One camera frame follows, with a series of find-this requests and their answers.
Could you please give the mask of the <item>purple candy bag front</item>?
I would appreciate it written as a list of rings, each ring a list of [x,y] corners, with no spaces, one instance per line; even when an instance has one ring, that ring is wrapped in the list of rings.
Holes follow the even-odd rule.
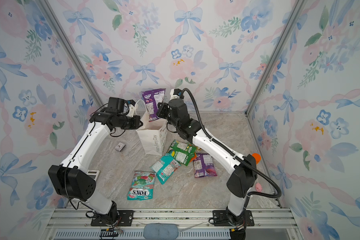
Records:
[[[159,119],[156,115],[158,111],[158,103],[161,103],[165,98],[166,89],[155,89],[142,92],[142,98],[149,115],[149,121],[153,122]]]

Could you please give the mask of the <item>purple candy bag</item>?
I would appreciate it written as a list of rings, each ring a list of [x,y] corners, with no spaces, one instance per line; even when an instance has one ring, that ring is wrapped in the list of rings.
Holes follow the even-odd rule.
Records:
[[[213,158],[209,154],[200,153],[197,154],[197,158],[193,160],[194,165],[194,177],[195,178],[204,178],[204,177],[217,177]]]
[[[156,115],[158,111],[158,103],[161,103],[165,98],[166,89],[155,89],[142,92],[142,98],[149,115],[149,121],[153,122],[159,119]]]

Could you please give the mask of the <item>white paper gift bag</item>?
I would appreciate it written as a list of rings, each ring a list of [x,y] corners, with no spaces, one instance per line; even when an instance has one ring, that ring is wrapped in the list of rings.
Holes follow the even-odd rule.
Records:
[[[166,128],[167,120],[158,119],[150,122],[143,100],[138,100],[135,107],[136,113],[141,117],[143,123],[143,126],[139,127],[136,131],[145,153],[147,155],[162,156],[168,133]]]

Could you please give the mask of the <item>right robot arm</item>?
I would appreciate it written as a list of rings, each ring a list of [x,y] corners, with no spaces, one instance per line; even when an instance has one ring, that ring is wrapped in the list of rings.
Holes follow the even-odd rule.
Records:
[[[198,119],[192,119],[188,107],[182,99],[172,99],[169,103],[159,103],[156,115],[166,119],[176,128],[178,135],[201,148],[217,160],[230,174],[226,185],[231,192],[226,208],[227,218],[232,226],[243,225],[246,222],[246,208],[249,203],[248,192],[257,179],[256,160],[251,155],[239,154],[211,135]]]

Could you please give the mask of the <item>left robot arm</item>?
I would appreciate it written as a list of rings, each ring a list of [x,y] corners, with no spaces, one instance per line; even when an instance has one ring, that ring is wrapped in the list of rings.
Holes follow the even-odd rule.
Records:
[[[93,218],[106,225],[119,220],[117,205],[97,190],[94,179],[88,175],[89,166],[103,140],[113,130],[137,130],[143,126],[136,114],[134,100],[109,98],[101,110],[89,120],[83,137],[60,165],[52,165],[48,175],[58,195],[68,200],[77,199],[93,212]]]

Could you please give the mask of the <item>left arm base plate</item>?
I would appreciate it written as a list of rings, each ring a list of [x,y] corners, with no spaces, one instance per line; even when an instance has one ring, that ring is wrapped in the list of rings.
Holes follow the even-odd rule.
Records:
[[[92,227],[130,227],[134,218],[133,210],[117,210],[107,215],[99,215],[95,213],[91,217]]]

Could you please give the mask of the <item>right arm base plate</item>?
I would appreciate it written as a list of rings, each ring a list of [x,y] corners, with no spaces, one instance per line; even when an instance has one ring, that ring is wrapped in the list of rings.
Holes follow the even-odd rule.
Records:
[[[216,227],[233,227],[229,222],[226,210],[213,210],[213,216],[210,218],[210,224],[213,224]],[[245,221],[248,227],[253,227],[255,225],[254,217],[250,210],[246,210]]]

